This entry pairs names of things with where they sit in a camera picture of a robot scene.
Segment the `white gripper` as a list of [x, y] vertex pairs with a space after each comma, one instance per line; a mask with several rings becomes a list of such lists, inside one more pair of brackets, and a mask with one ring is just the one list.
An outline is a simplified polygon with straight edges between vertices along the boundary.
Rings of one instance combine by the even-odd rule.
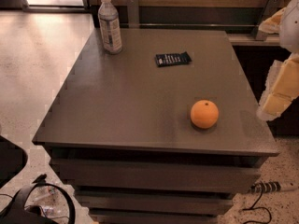
[[256, 115], [261, 120], [271, 121], [279, 118], [299, 96], [299, 0], [291, 0], [262, 21], [259, 30], [279, 34], [280, 46], [292, 52], [284, 62], [274, 60], [265, 81]]

